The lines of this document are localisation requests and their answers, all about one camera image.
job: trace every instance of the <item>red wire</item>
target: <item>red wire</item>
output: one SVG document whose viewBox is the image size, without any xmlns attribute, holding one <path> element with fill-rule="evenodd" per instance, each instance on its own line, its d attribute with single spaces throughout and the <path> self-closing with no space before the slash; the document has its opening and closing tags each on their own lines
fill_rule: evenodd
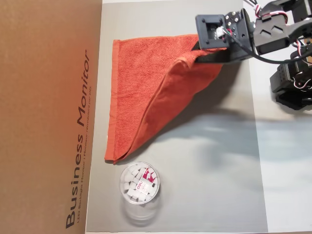
<svg viewBox="0 0 312 234">
<path fill-rule="evenodd" d="M 231 36 L 232 36 L 233 31 L 230 28 L 227 28 L 226 30 L 228 30 L 230 32 Z"/>
</svg>

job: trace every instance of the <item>white surface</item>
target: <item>white surface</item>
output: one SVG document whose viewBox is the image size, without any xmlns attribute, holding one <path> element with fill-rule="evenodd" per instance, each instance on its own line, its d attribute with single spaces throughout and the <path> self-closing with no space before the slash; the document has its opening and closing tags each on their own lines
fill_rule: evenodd
<svg viewBox="0 0 312 234">
<path fill-rule="evenodd" d="M 258 0 L 262 6 L 268 2 Z M 244 8 L 255 20 L 253 8 L 245 2 Z M 289 47 L 265 57 L 289 59 L 293 51 Z M 249 65 L 268 230 L 312 231 L 311 111 L 295 112 L 272 101 L 270 77 L 278 65 L 254 58 Z"/>
</svg>

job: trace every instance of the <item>clear plastic container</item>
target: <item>clear plastic container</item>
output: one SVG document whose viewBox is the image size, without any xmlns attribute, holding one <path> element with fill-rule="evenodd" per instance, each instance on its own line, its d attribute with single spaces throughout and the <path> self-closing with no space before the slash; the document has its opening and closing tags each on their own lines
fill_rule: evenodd
<svg viewBox="0 0 312 234">
<path fill-rule="evenodd" d="M 138 205 L 145 204 L 157 195 L 160 188 L 160 176 L 149 163 L 134 162 L 121 173 L 119 188 L 126 201 Z"/>
</svg>

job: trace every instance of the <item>cardboard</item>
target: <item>cardboard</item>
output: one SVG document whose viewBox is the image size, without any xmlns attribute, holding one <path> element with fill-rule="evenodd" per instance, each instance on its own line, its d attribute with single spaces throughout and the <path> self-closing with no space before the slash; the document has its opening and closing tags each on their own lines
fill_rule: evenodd
<svg viewBox="0 0 312 234">
<path fill-rule="evenodd" d="M 0 233 L 85 233 L 101 0 L 0 9 Z"/>
</svg>

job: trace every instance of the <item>orange towel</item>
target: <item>orange towel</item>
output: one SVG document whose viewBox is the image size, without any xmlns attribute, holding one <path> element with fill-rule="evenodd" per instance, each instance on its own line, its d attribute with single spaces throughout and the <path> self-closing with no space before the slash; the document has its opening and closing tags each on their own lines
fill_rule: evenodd
<svg viewBox="0 0 312 234">
<path fill-rule="evenodd" d="M 197 35 L 115 40 L 106 160 L 124 159 L 176 117 L 219 74 L 195 63 Z"/>
</svg>

